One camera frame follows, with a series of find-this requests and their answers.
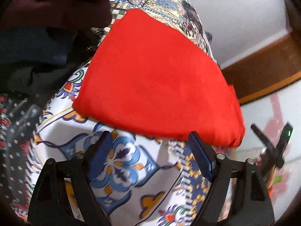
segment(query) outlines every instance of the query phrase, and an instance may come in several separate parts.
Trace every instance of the metal screw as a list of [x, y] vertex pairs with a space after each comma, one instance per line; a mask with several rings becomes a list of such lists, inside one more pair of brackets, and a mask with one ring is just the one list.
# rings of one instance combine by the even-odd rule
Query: metal screw
[[50, 165], [54, 162], [55, 160], [53, 158], [49, 158], [47, 161], [46, 161], [46, 164]]
[[247, 159], [247, 161], [248, 161], [248, 163], [251, 164], [251, 165], [253, 165], [253, 164], [255, 163], [255, 161], [254, 161], [253, 159], [251, 159], [251, 158]]
[[82, 159], [82, 158], [84, 157], [84, 154], [82, 154], [82, 153], [77, 153], [77, 154], [75, 155], [75, 157], [76, 157], [76, 159], [80, 160], [80, 159]]
[[225, 155], [222, 154], [222, 153], [218, 153], [218, 154], [216, 155], [216, 157], [217, 157], [218, 159], [220, 159], [220, 160], [225, 159]]

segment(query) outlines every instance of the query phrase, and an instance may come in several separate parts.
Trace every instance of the white wall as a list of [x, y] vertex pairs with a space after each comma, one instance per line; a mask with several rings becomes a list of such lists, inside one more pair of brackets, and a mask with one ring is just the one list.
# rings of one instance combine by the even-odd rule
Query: white wall
[[213, 56], [222, 68], [288, 33], [284, 0], [189, 1], [213, 35]]
[[[285, 124], [289, 121], [293, 126], [293, 133], [290, 138], [290, 151], [285, 157], [286, 162], [301, 158], [301, 81], [286, 87], [277, 93], [280, 104], [280, 115], [277, 119], [282, 119]], [[252, 123], [263, 130], [270, 118], [275, 116], [272, 108], [271, 95], [260, 100], [243, 105], [241, 107], [243, 120], [246, 127], [246, 135], [242, 144], [237, 150], [247, 150], [251, 148], [264, 147], [255, 134], [251, 131]]]

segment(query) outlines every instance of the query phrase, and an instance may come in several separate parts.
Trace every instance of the textile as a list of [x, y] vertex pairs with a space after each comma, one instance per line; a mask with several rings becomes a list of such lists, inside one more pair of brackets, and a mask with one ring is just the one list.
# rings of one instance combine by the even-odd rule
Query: textile
[[[108, 130], [114, 146], [105, 169], [90, 185], [112, 225], [189, 225], [210, 187], [191, 150], [183, 142], [125, 132], [77, 113], [71, 104], [89, 64], [74, 72], [47, 103], [30, 140], [30, 153], [37, 158], [26, 169], [38, 172], [34, 168], [49, 157], [56, 161], [70, 159]], [[31, 188], [37, 179], [35, 172], [26, 174]], [[70, 198], [74, 198], [69, 182], [66, 184]], [[81, 219], [74, 199], [70, 201], [76, 217]]]
[[24, 173], [27, 164], [35, 159], [35, 156], [29, 153], [28, 137], [42, 113], [42, 109], [34, 103], [37, 98], [39, 96], [26, 98], [22, 94], [14, 93], [9, 97], [0, 96], [0, 190], [5, 202], [16, 207], [16, 212], [23, 214], [24, 218], [29, 205], [29, 185]]
[[21, 60], [64, 65], [75, 36], [76, 31], [50, 27], [0, 30], [0, 63]]
[[[137, 20], [127, 43], [117, 47], [120, 35]], [[142, 34], [147, 35], [144, 43], [137, 41]], [[114, 54], [123, 59], [115, 60]], [[238, 100], [219, 67], [186, 37], [140, 9], [115, 22], [91, 61], [73, 108], [152, 137], [186, 141], [195, 130], [216, 146], [237, 147], [245, 132]]]
[[[63, 44], [67, 43], [68, 37], [73, 35], [73, 33], [68, 35], [66, 38], [66, 34], [59, 36], [57, 34], [59, 33], [59, 31], [64, 30], [55, 28], [48, 29], [50, 39], [57, 42], [60, 47], [63, 47]], [[15, 35], [14, 39], [16, 41], [23, 40], [22, 37], [18, 37], [17, 35]], [[93, 34], [89, 29], [79, 30], [75, 39], [72, 39], [72, 41], [74, 42], [71, 51], [68, 53], [65, 52], [64, 55], [61, 55], [66, 60], [64, 65], [51, 64], [50, 59], [52, 57], [60, 55], [58, 51], [56, 51], [58, 54], [54, 54], [52, 56], [48, 55], [47, 53], [41, 52], [39, 56], [36, 56], [35, 60], [33, 58], [29, 60], [30, 55], [28, 55], [28, 60], [26, 60], [25, 57], [23, 60], [10, 61], [9, 63], [1, 64], [1, 71], [5, 74], [2, 74], [1, 76], [2, 84], [0, 86], [0, 93], [7, 93], [8, 95], [10, 95], [10, 93], [14, 91], [21, 93], [22, 95], [26, 95], [25, 97], [27, 98], [29, 96], [35, 96], [36, 94], [39, 94], [39, 97], [35, 98], [35, 104], [43, 108], [45, 106], [45, 103], [58, 89], [61, 88], [61, 86], [66, 82], [66, 80], [70, 77], [74, 70], [76, 70], [77, 67], [79, 67], [83, 62], [91, 57], [88, 54], [87, 47], [96, 46], [98, 44], [97, 39], [98, 36]], [[33, 45], [37, 43], [37, 41], [30, 40], [29, 42], [33, 43]], [[24, 45], [26, 44], [25, 40], [23, 40], [23, 42], [18, 42], [17, 44], [20, 47], [14, 48], [12, 49], [12, 51], [19, 50], [19, 52], [22, 52], [17, 56], [17, 58], [19, 58], [23, 54], [23, 50], [27, 47], [27, 45]], [[45, 41], [45, 48], [41, 46], [36, 48], [35, 50], [45, 51], [47, 50], [47, 46], [47, 41]]]

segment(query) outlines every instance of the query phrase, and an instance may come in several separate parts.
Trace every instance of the folded red fabric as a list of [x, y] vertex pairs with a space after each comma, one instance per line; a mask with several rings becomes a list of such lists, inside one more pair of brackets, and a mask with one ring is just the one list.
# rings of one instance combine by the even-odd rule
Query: folded red fabric
[[137, 134], [237, 147], [245, 128], [219, 67], [171, 27], [131, 9], [98, 48], [73, 103], [80, 114]]

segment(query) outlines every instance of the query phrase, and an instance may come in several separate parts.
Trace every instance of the patchwork fabric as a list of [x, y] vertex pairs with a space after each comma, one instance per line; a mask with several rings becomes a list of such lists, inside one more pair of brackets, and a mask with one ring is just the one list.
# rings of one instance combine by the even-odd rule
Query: patchwork fabric
[[[115, 19], [121, 19], [127, 9], [140, 8], [152, 18], [184, 34], [215, 61], [200, 18], [188, 0], [110, 0], [110, 3], [113, 14], [111, 24], [104, 29], [92, 28], [101, 36], [100, 41], [108, 34]], [[116, 10], [121, 11], [118, 17], [114, 15], [117, 14]]]
[[[183, 33], [214, 60], [200, 19], [188, 0], [110, 0], [110, 3], [113, 16], [111, 24], [107, 28], [91, 29], [100, 35], [100, 42], [127, 9], [140, 8]], [[31, 122], [38, 123], [36, 127], [31, 125], [35, 129], [26, 145], [26, 157], [22, 156], [23, 150], [19, 152], [24, 158], [20, 165], [23, 172], [20, 181], [24, 190], [17, 198], [21, 200], [24, 196], [25, 204], [17, 200], [8, 203], [19, 216], [26, 219], [28, 203], [47, 158], [53, 157], [56, 161], [70, 159], [76, 152], [85, 151], [104, 130], [108, 130], [114, 138], [114, 149], [107, 157], [105, 169], [91, 187], [112, 225], [190, 225], [210, 187], [197, 168], [191, 150], [182, 142], [133, 135], [79, 115], [72, 108], [72, 103], [88, 67], [89, 63], [86, 63], [76, 70], [47, 103], [40, 118]], [[1, 146], [1, 155], [6, 155], [7, 161], [9, 151], [6, 146]], [[1, 190], [11, 191], [7, 194], [9, 199], [12, 193], [19, 191], [10, 190], [8, 183], [1, 184]], [[66, 189], [74, 215], [82, 219], [68, 180]]]

